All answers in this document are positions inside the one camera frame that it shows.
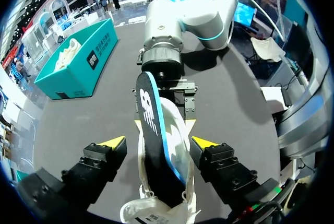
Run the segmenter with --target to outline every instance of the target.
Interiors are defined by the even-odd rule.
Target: ceiling
[[[17,0],[12,6],[7,21],[2,27],[0,60],[3,60],[10,49],[23,35],[26,27],[36,11],[46,0]]]

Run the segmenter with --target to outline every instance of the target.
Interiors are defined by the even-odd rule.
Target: white sneaker
[[[64,49],[64,52],[59,52],[59,58],[56,62],[54,70],[60,70],[71,63],[74,56],[80,50],[81,44],[76,39],[71,39],[69,41],[69,47]]]
[[[196,194],[194,188],[194,162],[190,157],[190,142],[185,123],[177,106],[168,99],[160,98],[167,141],[163,143],[166,160],[171,169],[185,181],[185,191],[180,195],[183,202],[173,208],[159,200],[152,192],[145,169],[145,140],[139,129],[138,166],[142,185],[140,199],[126,203],[120,211],[123,223],[190,224],[195,222]]]

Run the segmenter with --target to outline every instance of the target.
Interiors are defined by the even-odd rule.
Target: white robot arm
[[[148,6],[144,49],[138,64],[158,79],[179,79],[182,32],[189,31],[210,50],[230,42],[238,0],[154,0]]]

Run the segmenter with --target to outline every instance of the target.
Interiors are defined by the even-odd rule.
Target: shoe tag
[[[156,215],[156,214],[152,214],[152,215],[148,215],[145,217],[137,217],[136,220],[138,221],[138,223],[140,224],[167,224],[169,222],[168,219]]]

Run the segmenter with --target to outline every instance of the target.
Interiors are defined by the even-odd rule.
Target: new balance logo
[[[156,135],[158,135],[157,127],[154,124],[154,115],[153,115],[153,109],[151,104],[151,98],[148,94],[148,92],[145,92],[144,90],[140,90],[140,100],[141,100],[141,106],[144,108],[144,119],[146,123],[151,127],[153,132],[155,132]]]

